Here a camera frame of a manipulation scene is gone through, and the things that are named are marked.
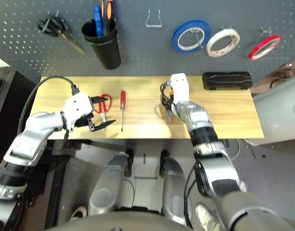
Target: black cup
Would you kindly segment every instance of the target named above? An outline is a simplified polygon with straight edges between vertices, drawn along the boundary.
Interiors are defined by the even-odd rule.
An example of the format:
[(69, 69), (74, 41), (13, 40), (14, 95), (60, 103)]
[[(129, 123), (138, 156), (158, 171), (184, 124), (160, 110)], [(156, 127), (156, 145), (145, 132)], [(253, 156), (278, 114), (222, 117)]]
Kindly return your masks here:
[(101, 37), (97, 36), (94, 20), (85, 23), (81, 31), (85, 39), (90, 42), (105, 69), (112, 70), (120, 66), (121, 57), (117, 40), (118, 33), (114, 21), (110, 25), (110, 33)]

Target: red screwdriver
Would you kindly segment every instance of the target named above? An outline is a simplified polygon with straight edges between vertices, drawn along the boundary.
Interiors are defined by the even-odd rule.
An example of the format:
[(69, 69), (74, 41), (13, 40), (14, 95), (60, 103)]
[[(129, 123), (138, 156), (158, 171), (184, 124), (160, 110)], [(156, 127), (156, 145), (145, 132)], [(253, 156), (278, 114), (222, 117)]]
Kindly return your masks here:
[(126, 91), (122, 90), (121, 91), (121, 107), (120, 107), (120, 109), (122, 110), (122, 123), (121, 123), (121, 131), (122, 132), (123, 132), (125, 106), (126, 106)]

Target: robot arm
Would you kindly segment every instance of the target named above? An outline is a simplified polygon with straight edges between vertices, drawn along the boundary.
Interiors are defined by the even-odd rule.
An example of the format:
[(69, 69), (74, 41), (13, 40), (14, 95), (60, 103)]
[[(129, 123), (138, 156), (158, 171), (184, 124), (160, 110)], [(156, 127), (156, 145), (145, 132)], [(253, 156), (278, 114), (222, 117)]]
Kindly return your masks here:
[(240, 191), (239, 176), (218, 140), (206, 110), (189, 99), (185, 74), (174, 74), (169, 82), (173, 89), (171, 110), (182, 119), (193, 145), (198, 191), (215, 203), (218, 217), (228, 231), (294, 230), (284, 219), (266, 208), (250, 193)]
[(8, 227), (8, 222), (12, 220), (9, 217), (15, 213), (17, 201), (22, 197), (33, 168), (53, 132), (66, 129), (68, 134), (74, 131), (74, 127), (82, 126), (89, 126), (90, 131), (96, 131), (114, 122), (111, 120), (94, 126), (91, 121), (93, 104), (105, 100), (89, 97), (77, 89), (66, 100), (62, 112), (40, 112), (27, 119), (25, 130), (14, 139), (0, 164), (0, 224)]

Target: wooden tabletop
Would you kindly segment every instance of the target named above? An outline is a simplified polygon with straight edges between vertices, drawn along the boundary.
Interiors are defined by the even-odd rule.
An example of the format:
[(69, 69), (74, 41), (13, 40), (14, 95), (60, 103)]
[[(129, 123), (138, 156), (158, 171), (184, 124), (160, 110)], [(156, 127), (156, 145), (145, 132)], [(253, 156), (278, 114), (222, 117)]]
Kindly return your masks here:
[[(106, 131), (90, 132), (88, 127), (75, 128), (69, 134), (69, 139), (189, 138), (185, 124), (178, 117), (172, 115), (171, 123), (168, 124), (166, 111), (160, 103), (160, 85), (170, 76), (68, 78), (89, 96), (111, 95), (113, 104), (106, 117), (107, 120), (116, 119)], [(249, 90), (204, 90), (201, 76), (188, 76), (187, 79), (190, 99), (207, 110), (219, 138), (264, 137)], [(127, 92), (123, 132), (121, 90)], [(40, 86), (31, 114), (61, 111), (69, 97), (71, 89), (68, 82), (50, 79)], [(101, 117), (96, 112), (92, 120), (96, 125), (101, 123)], [(63, 139), (64, 133), (55, 132), (50, 139)]]

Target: pegboard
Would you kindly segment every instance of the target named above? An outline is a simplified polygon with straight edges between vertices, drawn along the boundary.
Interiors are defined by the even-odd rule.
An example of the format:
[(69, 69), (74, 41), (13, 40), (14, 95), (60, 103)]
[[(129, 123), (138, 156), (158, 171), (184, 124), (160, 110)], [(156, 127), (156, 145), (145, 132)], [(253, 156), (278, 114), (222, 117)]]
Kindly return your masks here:
[[(37, 82), (40, 76), (154, 76), (184, 72), (200, 75), (208, 71), (248, 71), (254, 83), (295, 57), (295, 0), (114, 0), (118, 43), (122, 64), (104, 69), (81, 33), (93, 17), (100, 0), (0, 0), (0, 58), (18, 72)], [(162, 28), (157, 23), (161, 11)], [(86, 50), (81, 55), (62, 38), (52, 38), (36, 28), (47, 12), (59, 11), (71, 36)], [(238, 46), (227, 55), (212, 58), (204, 49), (193, 54), (176, 53), (172, 35), (182, 23), (201, 19), (212, 35), (234, 28), (241, 36)], [(250, 50), (266, 36), (260, 28), (271, 28), (283, 40), (268, 55), (251, 61)]]

